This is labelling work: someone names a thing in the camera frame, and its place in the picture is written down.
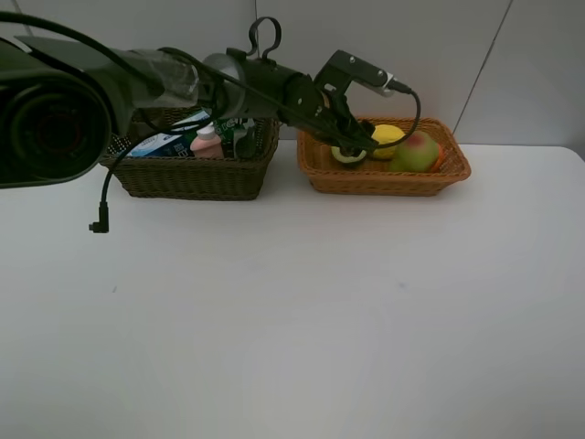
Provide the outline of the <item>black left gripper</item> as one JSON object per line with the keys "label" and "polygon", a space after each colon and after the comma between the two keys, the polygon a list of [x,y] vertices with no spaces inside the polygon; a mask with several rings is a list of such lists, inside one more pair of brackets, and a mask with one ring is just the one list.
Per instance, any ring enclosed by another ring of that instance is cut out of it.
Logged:
{"label": "black left gripper", "polygon": [[347,73],[321,72],[313,80],[301,72],[280,72],[278,119],[342,154],[353,154],[355,148],[377,149],[376,126],[356,120],[349,110],[345,94],[351,81]]}

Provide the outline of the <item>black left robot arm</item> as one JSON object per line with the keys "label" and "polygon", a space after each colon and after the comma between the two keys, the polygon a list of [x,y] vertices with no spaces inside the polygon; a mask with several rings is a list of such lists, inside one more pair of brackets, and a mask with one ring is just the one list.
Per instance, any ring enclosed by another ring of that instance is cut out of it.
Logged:
{"label": "black left robot arm", "polygon": [[316,77],[230,49],[198,61],[174,48],[96,49],[74,41],[22,37],[1,44],[1,185],[70,181],[129,132],[146,108],[203,107],[220,118],[273,118],[347,151],[375,144],[346,103],[358,82],[386,80],[337,51]]}

